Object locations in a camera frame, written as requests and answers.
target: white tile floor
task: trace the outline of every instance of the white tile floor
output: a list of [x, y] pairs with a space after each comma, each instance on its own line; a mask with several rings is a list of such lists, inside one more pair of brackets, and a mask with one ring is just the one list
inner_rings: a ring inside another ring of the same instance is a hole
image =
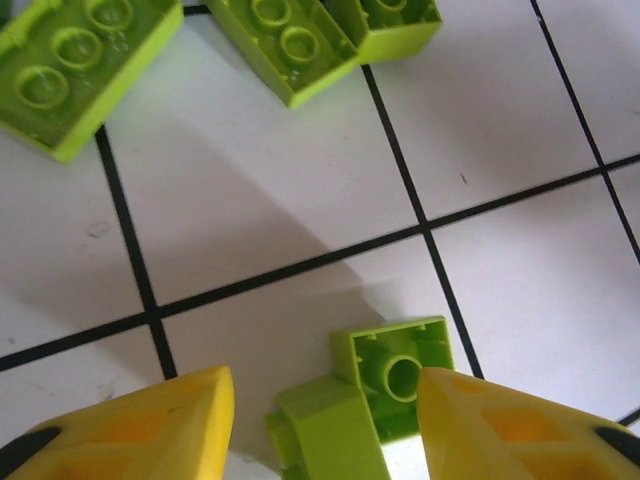
[[[444, 314], [463, 372], [461, 320], [487, 379], [638, 409], [637, 245], [601, 173], [640, 235], [640, 8], [540, 0], [590, 145], [529, 1], [439, 6], [421, 55], [371, 69], [410, 179], [366, 72], [287, 111], [206, 15], [107, 122], [127, 205], [94, 142], [62, 167], [0, 133], [0, 443], [161, 381], [161, 317], [178, 373], [233, 369], [230, 480], [277, 478], [261, 418], [334, 328]], [[420, 448], [386, 448], [394, 479], [426, 478]]]

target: toy brick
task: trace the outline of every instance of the toy brick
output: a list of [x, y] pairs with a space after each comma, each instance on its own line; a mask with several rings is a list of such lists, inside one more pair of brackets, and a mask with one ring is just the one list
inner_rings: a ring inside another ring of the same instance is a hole
[[0, 28], [11, 18], [11, 0], [0, 0]]
[[431, 480], [640, 479], [619, 424], [442, 368], [425, 368], [418, 419]]
[[208, 0], [222, 30], [290, 108], [347, 75], [355, 47], [319, 0]]
[[68, 413], [0, 449], [7, 480], [221, 480], [233, 422], [227, 367]]
[[266, 418], [283, 480], [389, 480], [360, 389], [325, 376], [278, 394]]
[[182, 19], [176, 0], [36, 0], [0, 32], [0, 124], [70, 161]]
[[425, 366], [453, 368], [443, 317], [331, 333], [334, 373], [361, 388], [381, 443], [417, 434], [416, 391]]
[[326, 0], [325, 5], [362, 64], [415, 55], [442, 25], [435, 0]]

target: plastic block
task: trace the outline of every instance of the plastic block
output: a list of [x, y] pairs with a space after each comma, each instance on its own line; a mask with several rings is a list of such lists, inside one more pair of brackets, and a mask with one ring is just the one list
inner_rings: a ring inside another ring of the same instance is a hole
[[449, 370], [422, 371], [418, 418], [431, 480], [640, 478], [624, 427]]
[[49, 420], [0, 449], [7, 480], [220, 480], [233, 422], [226, 367]]
[[326, 0], [325, 6], [362, 64], [415, 55], [442, 25], [435, 0]]
[[353, 44], [319, 0], [208, 0], [256, 74], [290, 108], [357, 65]]
[[416, 389], [425, 366], [453, 368], [443, 317], [332, 332], [335, 374], [363, 389], [381, 443], [418, 433]]
[[358, 388], [332, 376], [282, 392], [266, 418], [284, 480], [389, 480]]
[[11, 18], [11, 0], [0, 0], [0, 28]]
[[35, 0], [0, 32], [0, 124], [68, 162], [182, 18], [177, 0]]

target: green duplo brick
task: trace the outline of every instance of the green duplo brick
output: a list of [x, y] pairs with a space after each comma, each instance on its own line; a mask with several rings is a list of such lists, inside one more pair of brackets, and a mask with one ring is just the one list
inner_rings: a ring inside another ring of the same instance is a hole
[[182, 18], [176, 0], [36, 0], [0, 32], [0, 124], [68, 162]]
[[362, 391], [333, 376], [277, 396], [266, 418], [284, 480], [389, 480]]
[[255, 73], [290, 108], [347, 75], [356, 50], [319, 0], [208, 0]]
[[361, 388], [382, 444], [419, 432], [418, 379], [423, 367], [453, 368], [443, 317], [331, 333], [334, 373]]
[[0, 0], [0, 28], [11, 18], [11, 0]]
[[326, 0], [325, 5], [362, 64], [415, 55], [442, 25], [435, 0]]

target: black grout line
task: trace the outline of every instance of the black grout line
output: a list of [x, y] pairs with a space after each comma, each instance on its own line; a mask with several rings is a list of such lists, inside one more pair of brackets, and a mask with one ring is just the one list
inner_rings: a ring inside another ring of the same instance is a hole
[[124, 189], [122, 188], [122, 182], [120, 181], [118, 167], [113, 158], [113, 150], [109, 143], [107, 129], [104, 125], [100, 127], [96, 133], [96, 143], [98, 144], [98, 151], [100, 152], [107, 183], [109, 184], [109, 190], [113, 198], [113, 205], [118, 215], [118, 221], [120, 222], [120, 228], [127, 247], [136, 285], [138, 286], [138, 292], [140, 293], [140, 299], [142, 300], [142, 306], [148, 315], [147, 320], [151, 330], [151, 337], [153, 338], [153, 344], [158, 354], [162, 373], [165, 379], [177, 377], [178, 372], [175, 361], [171, 353], [171, 348], [169, 347], [169, 341], [164, 330], [164, 325], [162, 324], [162, 319], [158, 314], [158, 304], [153, 294], [149, 273], [144, 263], [140, 243], [138, 242], [131, 213], [129, 212], [129, 206], [127, 205], [127, 199], [124, 194]]
[[[637, 162], [640, 162], [640, 154], [633, 155], [628, 158], [623, 158], [622, 160], [616, 160], [615, 162], [611, 162], [610, 164], [606, 165], [605, 168], [607, 171], [614, 171], [619, 168], [633, 165]], [[601, 171], [602, 168], [594, 167], [580, 173], [569, 175], [568, 177], [564, 177], [559, 180], [554, 180], [543, 185], [537, 185], [535, 187], [527, 188], [526, 190], [522, 190], [520, 192], [511, 193], [496, 200], [491, 200], [480, 205], [474, 205], [473, 207], [465, 208], [464, 210], [459, 210], [457, 212], [443, 215], [441, 217], [434, 218], [433, 220], [429, 220], [429, 226], [433, 230], [446, 227], [448, 225], [451, 225], [452, 223], [460, 222], [462, 220], [466, 220], [483, 213], [510, 206], [523, 200], [528, 200], [529, 198], [536, 197], [544, 193], [549, 193], [554, 190], [558, 190], [560, 188], [597, 177], [598, 175], [600, 175]]]
[[[611, 162], [606, 166], [606, 168], [609, 171], [615, 171], [620, 168], [624, 168], [638, 162], [640, 162], [640, 154], [633, 155], [631, 157], [624, 158], [621, 160], [616, 160], [615, 162]], [[585, 180], [587, 178], [593, 178], [598, 175], [598, 172], [599, 172], [599, 169], [596, 168], [596, 169], [587, 170], [585, 172], [578, 173], [575, 175], [571, 175], [569, 177], [565, 177], [563, 179], [560, 179], [554, 182], [549, 182], [545, 185], [533, 187], [513, 195], [508, 195], [498, 200], [487, 202], [482, 205], [471, 207], [459, 212], [455, 212], [450, 215], [446, 215], [446, 216], [431, 220], [429, 221], [429, 225], [431, 226], [432, 229], [442, 228], [442, 227], [451, 225], [453, 223], [459, 222], [461, 220], [471, 218], [475, 215], [487, 213], [497, 208], [505, 207], [513, 203], [519, 202], [521, 200], [531, 198], [533, 196], [536, 196], [542, 193], [547, 193], [555, 189], [562, 188], [563, 186], [572, 185], [576, 182]], [[195, 295], [193, 297], [188, 297], [188, 298], [167, 304], [159, 308], [160, 310], [159, 316], [161, 316], [162, 318], [166, 318], [166, 317], [170, 317], [180, 313], [184, 313], [191, 309], [202, 307], [207, 304], [216, 302], [218, 300], [223, 300], [225, 298], [229, 298], [231, 296], [250, 291], [254, 288], [258, 288], [258, 287], [268, 285], [270, 283], [282, 281], [292, 276], [306, 273], [316, 268], [327, 266], [332, 263], [336, 263], [336, 262], [345, 260], [347, 258], [354, 257], [362, 253], [375, 250], [377, 248], [382, 248], [385, 246], [392, 245], [396, 242], [400, 242], [402, 240], [406, 240], [413, 236], [420, 235], [421, 233], [422, 233], [422, 229], [418, 225], [416, 225], [403, 230], [399, 230], [397, 232], [383, 235], [381, 237], [367, 240], [365, 242], [351, 245], [349, 247], [346, 247], [340, 250], [335, 250], [333, 252], [320, 255], [318, 257], [313, 257], [308, 260], [303, 260], [301, 262], [286, 266], [284, 268], [279, 268], [267, 273], [250, 277], [245, 280], [241, 280], [239, 282], [235, 282], [223, 287], [216, 288], [214, 290], [210, 290], [210, 291]], [[118, 333], [122, 333], [127, 330], [131, 330], [133, 328], [136, 328], [145, 324], [149, 324], [150, 322], [148, 320], [145, 320], [145, 318], [147, 318], [147, 315], [145, 313], [141, 313], [138, 315], [134, 315], [132, 317], [115, 320], [113, 322], [100, 325], [95, 328], [91, 328], [82, 332], [69, 335], [61, 339], [53, 340], [51, 342], [47, 342], [42, 345], [38, 345], [35, 347], [22, 350], [20, 352], [7, 355], [5, 357], [0, 358], [0, 372], [3, 370], [8, 370], [14, 367], [18, 367], [20, 365], [24, 365], [25, 363], [29, 363], [35, 360], [40, 360], [50, 355], [61, 353], [71, 348], [75, 348], [78, 346], [85, 345], [87, 343], [98, 341], [103, 338], [109, 337], [111, 335], [116, 335]]]
[[626, 417], [621, 418], [620, 420], [618, 420], [618, 423], [620, 425], [628, 427], [629, 425], [631, 425], [632, 423], [637, 422], [638, 420], [640, 420], [640, 407], [638, 407], [637, 410], [634, 410], [633, 412], [631, 412]]
[[547, 41], [547, 46], [549, 47], [551, 56], [553, 57], [553, 60], [556, 64], [556, 68], [558, 69], [558, 72], [560, 73], [560, 77], [562, 77], [562, 82], [564, 83], [565, 89], [567, 90], [569, 98], [571, 99], [571, 104], [573, 105], [576, 115], [578, 116], [578, 120], [580, 121], [582, 130], [587, 138], [587, 142], [591, 147], [591, 151], [593, 153], [593, 156], [596, 159], [596, 163], [598, 164], [599, 167], [602, 168], [602, 171], [601, 171], [602, 179], [604, 180], [604, 183], [609, 192], [609, 196], [613, 201], [613, 206], [615, 207], [618, 217], [620, 218], [620, 222], [622, 223], [622, 227], [624, 228], [624, 231], [627, 235], [627, 239], [631, 244], [633, 253], [636, 256], [636, 261], [640, 263], [640, 246], [638, 246], [638, 241], [636, 240], [636, 237], [633, 233], [633, 229], [631, 228], [631, 224], [629, 223], [627, 214], [625, 213], [624, 208], [622, 207], [622, 203], [618, 198], [618, 193], [616, 192], [616, 189], [613, 186], [613, 182], [611, 181], [611, 176], [609, 175], [608, 170], [605, 168], [605, 163], [604, 163], [604, 160], [602, 159], [602, 154], [600, 153], [600, 149], [596, 144], [593, 133], [589, 128], [587, 118], [582, 110], [582, 107], [580, 106], [580, 102], [578, 101], [578, 96], [576, 95], [576, 92], [573, 89], [573, 85], [569, 80], [569, 75], [567, 74], [567, 71], [564, 68], [564, 64], [562, 63], [560, 54], [558, 53], [558, 50], [553, 41], [553, 38], [551, 37], [551, 33], [547, 28], [547, 23], [545, 22], [544, 16], [542, 15], [542, 11], [540, 10], [540, 6], [538, 5], [538, 0], [531, 0], [531, 6], [533, 7], [533, 11], [538, 17], [538, 23], [540, 24], [540, 29], [542, 30], [544, 38]]
[[185, 5], [183, 13], [185, 17], [190, 17], [192, 15], [208, 15], [211, 12], [206, 5]]
[[266, 273], [240, 280], [238, 282], [230, 283], [214, 290], [209, 290], [192, 297], [187, 297], [182, 300], [169, 303], [160, 307], [160, 316], [162, 318], [171, 317], [184, 313], [194, 308], [203, 307], [213, 302], [229, 298], [235, 295], [239, 295], [250, 290], [254, 290], [271, 283], [286, 280], [288, 278], [307, 273], [311, 270], [315, 270], [320, 267], [325, 267], [333, 263], [340, 262], [347, 258], [355, 257], [371, 250], [375, 250], [380, 247], [391, 245], [393, 243], [406, 240], [420, 234], [420, 227], [414, 225], [413, 227], [404, 228], [393, 233], [382, 235], [380, 237], [372, 238], [364, 242], [356, 243], [339, 250], [334, 250], [329, 253], [324, 253], [317, 257], [312, 257], [301, 262], [293, 263], [276, 270], [271, 270]]
[[130, 317], [71, 334], [67, 337], [58, 338], [35, 347], [11, 353], [0, 358], [0, 372], [141, 327], [146, 323], [146, 313], [138, 313]]
[[391, 151], [398, 166], [400, 176], [402, 177], [405, 189], [407, 190], [407, 195], [409, 196], [409, 200], [411, 201], [413, 210], [416, 214], [416, 217], [418, 218], [418, 222], [422, 230], [422, 235], [427, 244], [429, 254], [431, 255], [431, 261], [433, 262], [436, 274], [438, 275], [438, 279], [440, 280], [440, 285], [442, 286], [444, 296], [447, 300], [447, 304], [449, 305], [449, 311], [451, 312], [451, 317], [456, 326], [456, 329], [458, 330], [458, 335], [460, 336], [460, 340], [462, 341], [462, 346], [464, 347], [465, 354], [467, 355], [467, 360], [469, 361], [469, 365], [471, 366], [471, 371], [476, 377], [484, 378], [482, 368], [480, 367], [480, 361], [478, 360], [478, 356], [476, 354], [475, 348], [473, 347], [469, 331], [464, 322], [464, 318], [462, 317], [462, 311], [460, 310], [460, 306], [458, 305], [458, 301], [453, 292], [453, 287], [451, 286], [449, 276], [447, 275], [444, 263], [442, 262], [442, 257], [440, 256], [440, 252], [438, 251], [438, 246], [433, 236], [433, 232], [431, 231], [431, 228], [429, 226], [427, 216], [424, 212], [424, 209], [422, 208], [422, 204], [420, 203], [418, 191], [416, 190], [413, 179], [411, 178], [409, 167], [407, 166], [407, 162], [404, 159], [402, 149], [400, 148], [400, 143], [398, 142], [398, 138], [396, 137], [393, 125], [391, 124], [391, 119], [389, 118], [389, 114], [387, 113], [384, 101], [382, 100], [382, 95], [380, 95], [380, 90], [378, 90], [378, 85], [376, 84], [376, 80], [373, 77], [373, 72], [368, 65], [363, 65], [362, 71], [364, 72], [369, 91], [371, 92], [371, 96], [373, 97], [373, 102], [376, 106], [376, 110], [378, 111], [380, 122], [382, 123], [382, 127], [384, 128], [387, 140], [389, 141], [389, 146], [391, 147]]

